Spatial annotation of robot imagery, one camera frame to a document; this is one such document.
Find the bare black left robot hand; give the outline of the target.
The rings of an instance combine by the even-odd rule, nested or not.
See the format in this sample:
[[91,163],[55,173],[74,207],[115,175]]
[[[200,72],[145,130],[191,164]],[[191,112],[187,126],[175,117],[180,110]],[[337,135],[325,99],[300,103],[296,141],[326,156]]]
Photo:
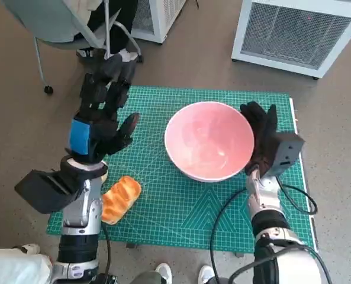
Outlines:
[[123,62],[116,54],[96,71],[86,73],[80,90],[80,107],[73,117],[66,152],[77,162],[99,163],[129,146],[140,114],[130,114],[119,123],[118,110],[128,99],[136,62]]

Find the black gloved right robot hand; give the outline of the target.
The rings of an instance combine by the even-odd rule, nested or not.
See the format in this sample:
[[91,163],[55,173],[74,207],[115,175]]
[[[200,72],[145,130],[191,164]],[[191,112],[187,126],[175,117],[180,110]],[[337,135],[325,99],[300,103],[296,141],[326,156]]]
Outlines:
[[260,176],[263,176],[272,165],[268,142],[276,133],[278,127],[276,105],[272,104],[265,111],[257,102],[252,101],[241,104],[240,112],[248,121],[254,135],[253,153],[244,168],[244,172],[247,176],[250,176],[252,171],[258,169]]

